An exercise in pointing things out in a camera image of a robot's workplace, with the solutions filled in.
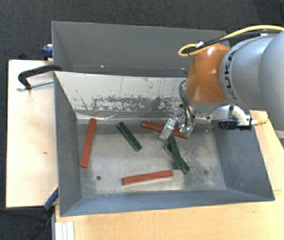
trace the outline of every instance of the wooden stick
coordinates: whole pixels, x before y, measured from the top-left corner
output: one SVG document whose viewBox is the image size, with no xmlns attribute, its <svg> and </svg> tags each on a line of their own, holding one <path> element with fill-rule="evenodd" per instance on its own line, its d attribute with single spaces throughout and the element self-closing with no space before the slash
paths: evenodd
<svg viewBox="0 0 284 240">
<path fill-rule="evenodd" d="M 96 129 L 96 124 L 97 124 L 97 120 L 94 118 L 91 118 L 88 124 L 88 128 L 87 128 L 86 139 L 85 139 L 84 149 L 82 153 L 82 160 L 80 164 L 80 167 L 84 169 L 88 167 L 90 151 L 91 151 L 94 132 Z"/>
<path fill-rule="evenodd" d="M 140 174 L 122 178 L 122 185 L 129 185 L 153 180 L 173 177 L 173 170 L 163 170 L 152 173 Z"/>
<path fill-rule="evenodd" d="M 156 131 L 158 133 L 161 133 L 163 128 L 164 128 L 163 124 L 151 122 L 151 121 L 148 121 L 148 120 L 143 120 L 141 126 L 142 126 L 142 128 L 152 130 L 152 131 Z M 189 138 L 185 133 L 181 133 L 179 131 L 179 129 L 176 129 L 176 128 L 172 131 L 171 136 L 183 138 L 183 139 Z"/>
</svg>

